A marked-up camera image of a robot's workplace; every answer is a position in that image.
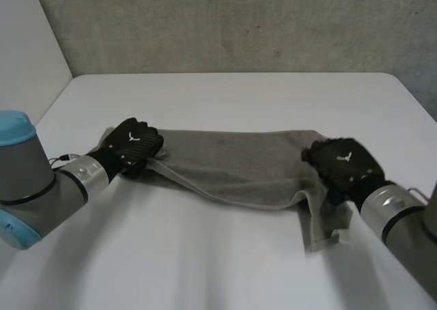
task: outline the white table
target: white table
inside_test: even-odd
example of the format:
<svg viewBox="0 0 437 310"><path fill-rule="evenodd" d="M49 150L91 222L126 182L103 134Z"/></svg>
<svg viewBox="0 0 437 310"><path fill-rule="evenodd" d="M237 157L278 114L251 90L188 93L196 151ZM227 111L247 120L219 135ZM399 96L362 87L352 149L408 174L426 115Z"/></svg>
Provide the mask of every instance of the white table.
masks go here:
<svg viewBox="0 0 437 310"><path fill-rule="evenodd" d="M387 74L128 74L74 79L38 124L49 157L107 126L314 129L353 136L388 178L428 195L437 124ZM0 308L435 309L354 215L350 244L305 254L298 216L116 178L28 251L0 246Z"/></svg>

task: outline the gray concrete wall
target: gray concrete wall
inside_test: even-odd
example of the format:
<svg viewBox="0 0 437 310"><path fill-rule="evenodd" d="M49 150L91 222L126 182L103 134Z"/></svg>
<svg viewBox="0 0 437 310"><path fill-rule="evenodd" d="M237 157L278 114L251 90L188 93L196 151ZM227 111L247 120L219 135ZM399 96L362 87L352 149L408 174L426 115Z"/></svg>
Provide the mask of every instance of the gray concrete wall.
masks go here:
<svg viewBox="0 0 437 310"><path fill-rule="evenodd" d="M437 0L40 0L74 76L387 72L437 118Z"/></svg>

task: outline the glove logo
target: glove logo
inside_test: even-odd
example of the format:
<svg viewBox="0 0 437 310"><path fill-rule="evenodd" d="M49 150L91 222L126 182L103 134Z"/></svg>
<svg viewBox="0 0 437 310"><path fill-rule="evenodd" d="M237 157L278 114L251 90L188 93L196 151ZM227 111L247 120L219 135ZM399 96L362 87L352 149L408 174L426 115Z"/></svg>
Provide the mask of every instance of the glove logo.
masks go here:
<svg viewBox="0 0 437 310"><path fill-rule="evenodd" d="M132 137L132 133L129 132L129 141L140 141L140 140L141 140L140 138L134 138L134 137Z"/></svg>
<svg viewBox="0 0 437 310"><path fill-rule="evenodd" d="M338 161L346 161L346 162L349 162L351 156L352 156L352 152L349 152L348 156L345 156L345 157L338 156L338 157L337 157L337 160L338 160Z"/></svg>

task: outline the wall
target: wall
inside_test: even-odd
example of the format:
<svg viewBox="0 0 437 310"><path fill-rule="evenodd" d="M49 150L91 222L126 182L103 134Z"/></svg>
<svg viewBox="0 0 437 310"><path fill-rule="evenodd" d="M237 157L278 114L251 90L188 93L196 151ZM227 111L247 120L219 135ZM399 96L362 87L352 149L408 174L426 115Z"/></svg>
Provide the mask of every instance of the wall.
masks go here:
<svg viewBox="0 0 437 310"><path fill-rule="evenodd" d="M0 0L0 110L36 123L71 79L40 2Z"/></svg>
<svg viewBox="0 0 437 310"><path fill-rule="evenodd" d="M74 76L387 72L437 118L437 0L41 0Z"/></svg>

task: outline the gray towel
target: gray towel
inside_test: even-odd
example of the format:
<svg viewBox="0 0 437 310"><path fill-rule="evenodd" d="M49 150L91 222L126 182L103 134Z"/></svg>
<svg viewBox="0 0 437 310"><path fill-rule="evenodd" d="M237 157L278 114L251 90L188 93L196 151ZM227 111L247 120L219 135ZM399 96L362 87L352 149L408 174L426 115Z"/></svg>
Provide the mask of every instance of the gray towel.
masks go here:
<svg viewBox="0 0 437 310"><path fill-rule="evenodd" d="M147 168L205 198L264 210L290 209L306 199L310 251L337 242L335 230L349 227L347 205L329 218L320 215L326 189L316 170L300 159L305 147L325 139L319 133L158 131L165 146Z"/></svg>

